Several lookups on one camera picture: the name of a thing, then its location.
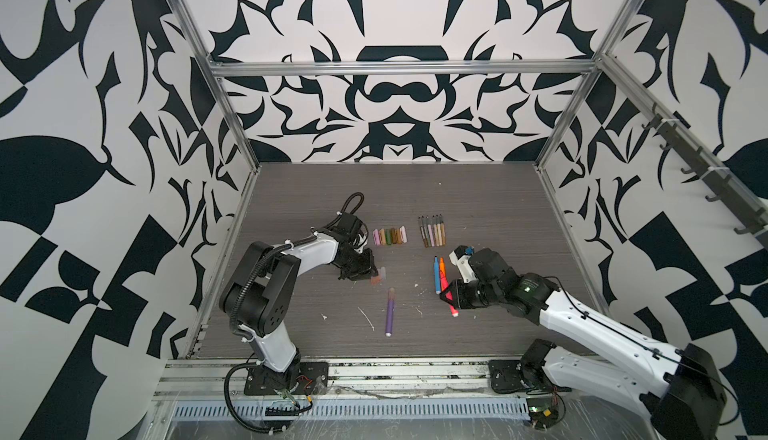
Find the pink red marker pen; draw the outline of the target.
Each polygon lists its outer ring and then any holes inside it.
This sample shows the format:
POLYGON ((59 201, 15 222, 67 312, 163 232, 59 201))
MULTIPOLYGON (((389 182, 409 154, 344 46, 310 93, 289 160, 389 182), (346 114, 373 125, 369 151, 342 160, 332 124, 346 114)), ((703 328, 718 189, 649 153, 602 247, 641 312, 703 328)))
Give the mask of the pink red marker pen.
POLYGON ((440 299, 449 305, 451 315, 457 317, 459 315, 458 310, 455 307, 455 301, 453 298, 452 283, 447 280, 445 275, 440 278, 441 292, 439 294, 440 299))

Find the orange marker pen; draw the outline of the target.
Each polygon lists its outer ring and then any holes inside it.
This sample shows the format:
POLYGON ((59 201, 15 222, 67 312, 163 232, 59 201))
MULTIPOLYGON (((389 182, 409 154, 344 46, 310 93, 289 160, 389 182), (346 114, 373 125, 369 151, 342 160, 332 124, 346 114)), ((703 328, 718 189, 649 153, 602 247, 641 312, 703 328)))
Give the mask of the orange marker pen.
POLYGON ((439 257, 438 259, 438 269, 439 269, 440 285, 441 285, 441 288, 444 288, 447 285, 447 275, 446 275, 445 261, 443 257, 439 257))

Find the blue marker pen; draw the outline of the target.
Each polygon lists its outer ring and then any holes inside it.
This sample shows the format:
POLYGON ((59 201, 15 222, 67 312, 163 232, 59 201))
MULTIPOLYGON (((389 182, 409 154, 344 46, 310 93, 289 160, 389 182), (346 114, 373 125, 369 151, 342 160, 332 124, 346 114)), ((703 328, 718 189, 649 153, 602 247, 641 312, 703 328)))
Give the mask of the blue marker pen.
POLYGON ((434 279, 434 289, 435 293, 439 295, 441 292, 441 276, 440 276, 440 262, 439 257, 435 256, 433 260, 433 279, 434 279))

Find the dark brown marker pen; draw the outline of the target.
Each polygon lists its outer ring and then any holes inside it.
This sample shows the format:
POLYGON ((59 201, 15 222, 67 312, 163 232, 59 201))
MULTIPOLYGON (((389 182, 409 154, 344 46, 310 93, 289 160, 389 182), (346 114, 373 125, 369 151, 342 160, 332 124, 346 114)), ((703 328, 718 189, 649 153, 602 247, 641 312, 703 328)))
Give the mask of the dark brown marker pen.
POLYGON ((423 216, 420 216, 420 217, 419 217, 419 227, 420 227, 420 233, 421 233, 421 236, 422 236, 422 240, 423 240, 424 246, 425 246, 426 248, 430 248, 430 247, 428 247, 428 246, 426 245, 426 242, 425 242, 425 238, 424 238, 424 230, 423 230, 423 225, 422 225, 422 217, 423 217, 423 216))

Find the green marker pen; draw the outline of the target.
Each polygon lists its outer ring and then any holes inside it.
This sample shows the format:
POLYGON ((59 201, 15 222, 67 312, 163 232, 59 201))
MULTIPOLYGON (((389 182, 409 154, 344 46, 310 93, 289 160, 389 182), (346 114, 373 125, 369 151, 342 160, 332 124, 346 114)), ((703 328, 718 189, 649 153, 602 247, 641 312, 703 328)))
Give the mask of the green marker pen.
POLYGON ((423 217, 422 217, 422 225, 423 225, 423 230, 424 230, 424 238, 425 238, 425 242, 426 242, 426 245, 427 245, 428 247, 431 247, 431 246, 430 246, 430 242, 429 242, 429 236, 428 236, 428 233, 427 233, 427 228, 426 228, 426 218, 427 218, 427 217, 428 217, 428 216, 423 216, 423 217))

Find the tan marker pen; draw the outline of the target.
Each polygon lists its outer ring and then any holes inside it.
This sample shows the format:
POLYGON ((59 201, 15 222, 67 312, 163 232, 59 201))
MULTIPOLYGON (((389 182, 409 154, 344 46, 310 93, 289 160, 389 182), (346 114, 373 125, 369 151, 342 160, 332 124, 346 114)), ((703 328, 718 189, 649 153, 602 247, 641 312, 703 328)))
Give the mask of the tan marker pen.
POLYGON ((445 239, 444 239, 444 233, 443 233, 442 217, 440 215, 436 216, 435 231, 437 235, 438 246, 443 246, 445 244, 445 239))

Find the brown capped pink marker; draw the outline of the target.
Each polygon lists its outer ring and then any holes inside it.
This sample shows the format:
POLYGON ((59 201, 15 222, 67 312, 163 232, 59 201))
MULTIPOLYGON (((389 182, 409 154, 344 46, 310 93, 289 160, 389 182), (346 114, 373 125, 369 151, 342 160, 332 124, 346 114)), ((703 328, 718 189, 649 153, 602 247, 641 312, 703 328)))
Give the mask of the brown capped pink marker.
POLYGON ((433 223, 432 223, 432 218, 431 217, 427 217, 426 218, 426 228, 427 228, 427 233, 428 233, 428 236, 429 236, 430 246, 431 247, 436 247, 437 243, 436 243, 436 240, 435 240, 435 233, 434 233, 433 223))

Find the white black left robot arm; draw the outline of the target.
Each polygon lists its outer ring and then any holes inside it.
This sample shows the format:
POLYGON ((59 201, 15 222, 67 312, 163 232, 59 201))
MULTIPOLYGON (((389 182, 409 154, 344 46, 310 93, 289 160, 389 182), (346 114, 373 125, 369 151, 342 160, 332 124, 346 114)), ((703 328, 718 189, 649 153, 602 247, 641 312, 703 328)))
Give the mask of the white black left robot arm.
POLYGON ((270 245, 252 243, 239 261, 219 297, 219 308, 228 318, 230 332, 248 345, 254 359, 229 369, 224 377, 224 402, 228 413, 242 428, 256 434, 276 435, 288 422, 254 423, 235 409, 230 388, 234 374, 245 371, 263 393, 276 393, 292 403, 292 415, 313 407, 310 396, 304 405, 293 397, 299 386, 301 354, 291 341, 284 319, 299 276, 317 267, 332 265, 340 280, 361 281, 378 275, 370 231, 357 216, 365 196, 352 193, 335 218, 302 239, 270 245))

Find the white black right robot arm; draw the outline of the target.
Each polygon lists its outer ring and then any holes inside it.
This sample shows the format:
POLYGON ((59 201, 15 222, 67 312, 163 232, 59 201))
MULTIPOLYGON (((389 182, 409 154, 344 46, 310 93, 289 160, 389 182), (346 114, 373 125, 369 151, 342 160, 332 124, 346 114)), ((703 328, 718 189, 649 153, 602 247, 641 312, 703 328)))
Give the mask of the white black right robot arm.
POLYGON ((461 277, 439 296, 453 309, 500 306, 598 356, 536 339, 520 359, 491 362, 494 392, 541 392, 560 402, 564 391, 577 390, 634 412, 665 439, 713 439, 725 425, 733 394, 704 349, 678 349, 637 332, 580 302, 555 277, 516 273, 491 249, 459 246, 449 259, 461 277))

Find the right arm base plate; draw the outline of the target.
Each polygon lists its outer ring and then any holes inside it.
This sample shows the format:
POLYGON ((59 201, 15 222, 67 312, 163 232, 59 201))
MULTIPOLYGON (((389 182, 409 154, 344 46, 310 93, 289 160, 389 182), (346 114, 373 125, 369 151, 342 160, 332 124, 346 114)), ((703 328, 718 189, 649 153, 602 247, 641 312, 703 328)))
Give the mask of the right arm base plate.
POLYGON ((572 392, 554 384, 544 373, 544 360, 490 360, 490 387, 497 394, 572 392))

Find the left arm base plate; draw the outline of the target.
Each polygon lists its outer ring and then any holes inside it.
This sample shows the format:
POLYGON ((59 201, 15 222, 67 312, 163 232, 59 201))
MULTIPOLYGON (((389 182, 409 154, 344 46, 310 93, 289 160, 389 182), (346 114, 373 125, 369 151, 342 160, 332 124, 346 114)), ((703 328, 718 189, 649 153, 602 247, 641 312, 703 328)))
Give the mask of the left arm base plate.
POLYGON ((244 394, 266 396, 282 390, 297 395, 316 394, 325 390, 328 377, 328 362, 293 362, 285 372, 252 366, 247 369, 244 394))

